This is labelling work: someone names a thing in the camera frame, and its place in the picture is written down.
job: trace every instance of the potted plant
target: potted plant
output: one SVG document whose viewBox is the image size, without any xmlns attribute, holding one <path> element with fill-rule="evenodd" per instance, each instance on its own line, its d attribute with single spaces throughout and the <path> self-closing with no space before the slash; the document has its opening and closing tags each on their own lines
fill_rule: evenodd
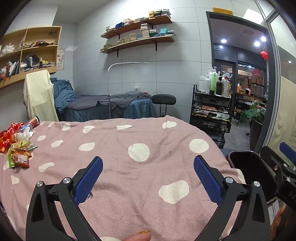
<svg viewBox="0 0 296 241">
<path fill-rule="evenodd" d="M 252 120 L 250 129 L 250 150 L 254 150 L 259 139 L 262 125 L 265 118 L 266 109 L 264 103 L 255 101 L 249 110 L 244 110 L 241 114 L 241 120 L 245 123 Z"/>
</svg>

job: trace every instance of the white polka dot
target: white polka dot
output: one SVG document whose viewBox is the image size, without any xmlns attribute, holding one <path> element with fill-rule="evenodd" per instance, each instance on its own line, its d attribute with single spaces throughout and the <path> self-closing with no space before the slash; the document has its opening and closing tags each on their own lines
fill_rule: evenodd
<svg viewBox="0 0 296 241">
<path fill-rule="evenodd" d="M 5 165 L 3 166 L 3 170 L 6 170 L 7 168 L 9 168 L 9 162 L 8 162 L 8 160 L 5 162 Z"/>
<path fill-rule="evenodd" d="M 54 143 L 52 143 L 52 147 L 58 147 L 59 145 L 61 145 L 64 141 L 63 140 L 57 140 Z"/>
<path fill-rule="evenodd" d="M 163 128 L 164 129 L 172 128 L 172 127 L 175 127 L 176 125 L 177 125 L 176 122 L 167 121 L 167 122 L 163 123 Z"/>
<path fill-rule="evenodd" d="M 117 238 L 112 238 L 112 237 L 100 237 L 100 239 L 102 241 L 120 241 L 119 239 Z"/>
<path fill-rule="evenodd" d="M 240 169 L 237 169 L 237 177 L 242 182 L 242 184 L 246 184 L 246 181 L 244 179 L 244 175 Z"/>
<path fill-rule="evenodd" d="M 8 220 L 10 221 L 10 223 L 11 223 L 13 229 L 16 231 L 16 227 L 15 227 L 15 223 L 14 223 L 14 221 L 12 220 L 12 218 L 11 218 L 10 216 L 7 215 L 7 217 L 8 217 Z"/>
<path fill-rule="evenodd" d="M 62 131 L 67 131 L 71 129 L 71 125 L 69 123 L 64 124 Z"/>
<path fill-rule="evenodd" d="M 14 175 L 11 175 L 11 183 L 12 183 L 12 185 L 17 184 L 19 182 L 20 182 L 20 180 L 17 177 L 15 177 Z"/>
<path fill-rule="evenodd" d="M 53 163 L 53 162 L 45 163 L 45 164 L 39 166 L 39 167 L 38 167 L 38 170 L 39 170 L 40 172 L 44 172 L 47 168 L 49 168 L 49 167 L 53 167 L 53 166 L 54 166 L 54 163 Z"/>
<path fill-rule="evenodd" d="M 54 124 L 54 121 L 49 123 L 48 127 L 52 127 L 53 124 Z"/>
<path fill-rule="evenodd" d="M 85 126 L 83 128 L 83 133 L 89 133 L 93 128 L 94 126 Z"/>
<path fill-rule="evenodd" d="M 209 144 L 203 139 L 193 139 L 189 144 L 189 149 L 194 153 L 203 153 L 209 149 Z"/>
<path fill-rule="evenodd" d="M 133 126 L 131 126 L 131 125 L 116 126 L 116 128 L 118 130 L 124 130 L 124 129 L 131 128 L 131 127 L 133 127 Z"/>
<path fill-rule="evenodd" d="M 79 150 L 82 150 L 82 151 L 90 151 L 92 149 L 94 149 L 94 146 L 96 144 L 94 142 L 90 142 L 90 143 L 85 143 L 85 144 L 82 144 L 80 147 L 79 147 Z"/>
<path fill-rule="evenodd" d="M 233 226 L 231 226 L 230 229 L 228 229 L 227 235 L 230 235 L 230 232 L 231 232 L 232 228 L 233 228 Z"/>
<path fill-rule="evenodd" d="M 146 161 L 150 155 L 150 150 L 143 143 L 135 143 L 128 148 L 128 154 L 135 161 Z"/>
<path fill-rule="evenodd" d="M 31 152 L 31 156 L 32 157 L 29 158 L 29 161 L 32 160 L 32 158 L 34 157 L 34 153 L 33 152 Z"/>
<path fill-rule="evenodd" d="M 42 140 L 44 140 L 45 138 L 46 138 L 46 136 L 39 136 L 38 139 L 37 139 L 37 141 L 42 141 Z"/>
<path fill-rule="evenodd" d="M 188 183 L 180 180 L 169 185 L 162 186 L 158 195 L 167 203 L 175 204 L 189 193 Z"/>
</svg>

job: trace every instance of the sign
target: sign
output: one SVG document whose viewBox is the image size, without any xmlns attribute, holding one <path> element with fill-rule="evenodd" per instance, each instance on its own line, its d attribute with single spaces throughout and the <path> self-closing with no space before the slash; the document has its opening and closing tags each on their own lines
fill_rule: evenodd
<svg viewBox="0 0 296 241">
<path fill-rule="evenodd" d="M 65 49 L 57 50 L 57 70 L 65 68 Z"/>
<path fill-rule="evenodd" d="M 238 70 L 237 73 L 240 74 L 240 75 L 245 75 L 245 76 L 249 76 L 249 77 L 253 76 L 252 73 L 247 72 L 247 71 L 243 71 L 243 70 Z"/>
<path fill-rule="evenodd" d="M 227 10 L 227 9 L 223 9 L 223 8 L 213 7 L 213 12 L 219 12 L 219 13 L 224 13 L 224 14 L 228 14 L 228 15 L 233 16 L 233 12 L 231 10 Z"/>
</svg>

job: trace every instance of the hand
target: hand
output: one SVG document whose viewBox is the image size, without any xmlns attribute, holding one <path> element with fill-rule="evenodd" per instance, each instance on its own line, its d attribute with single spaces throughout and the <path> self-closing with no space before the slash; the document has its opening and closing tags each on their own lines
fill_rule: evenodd
<svg viewBox="0 0 296 241">
<path fill-rule="evenodd" d="M 150 241 L 151 239 L 151 232 L 150 230 L 142 231 L 134 236 L 126 238 L 122 241 Z"/>
</svg>

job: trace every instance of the blue padded grip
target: blue padded grip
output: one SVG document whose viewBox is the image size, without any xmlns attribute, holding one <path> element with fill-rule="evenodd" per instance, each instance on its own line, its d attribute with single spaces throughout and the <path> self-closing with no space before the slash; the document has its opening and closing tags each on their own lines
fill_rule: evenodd
<svg viewBox="0 0 296 241">
<path fill-rule="evenodd" d="M 219 206 L 222 203 L 221 187 L 210 170 L 198 156 L 194 159 L 193 168 L 211 201 L 217 203 Z"/>
<path fill-rule="evenodd" d="M 296 152 L 285 142 L 279 145 L 279 150 L 292 162 L 296 163 Z"/>
<path fill-rule="evenodd" d="M 97 157 L 75 187 L 75 196 L 73 200 L 76 205 L 85 202 L 102 171 L 103 160 L 100 157 Z"/>
</svg>

